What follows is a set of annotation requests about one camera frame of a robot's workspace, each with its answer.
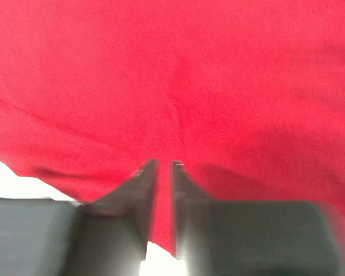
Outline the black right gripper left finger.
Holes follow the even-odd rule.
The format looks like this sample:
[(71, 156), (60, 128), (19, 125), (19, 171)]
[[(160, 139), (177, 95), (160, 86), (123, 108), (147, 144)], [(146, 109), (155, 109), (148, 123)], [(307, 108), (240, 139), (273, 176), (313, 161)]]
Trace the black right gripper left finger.
[(79, 202), (0, 162), (0, 275), (138, 275), (156, 161), (100, 199)]

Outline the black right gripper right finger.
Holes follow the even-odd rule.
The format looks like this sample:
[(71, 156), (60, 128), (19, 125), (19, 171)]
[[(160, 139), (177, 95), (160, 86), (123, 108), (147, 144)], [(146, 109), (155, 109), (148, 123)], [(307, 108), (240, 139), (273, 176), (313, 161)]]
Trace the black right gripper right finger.
[(223, 201), (172, 164), (175, 256), (187, 275), (345, 275), (342, 245), (309, 201)]

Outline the red t shirt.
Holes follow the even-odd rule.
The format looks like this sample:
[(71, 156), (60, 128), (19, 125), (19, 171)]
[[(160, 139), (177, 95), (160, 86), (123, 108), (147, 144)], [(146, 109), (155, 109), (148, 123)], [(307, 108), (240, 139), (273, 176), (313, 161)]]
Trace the red t shirt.
[(0, 161), (81, 201), (159, 161), (345, 217), (345, 1), (0, 1)]

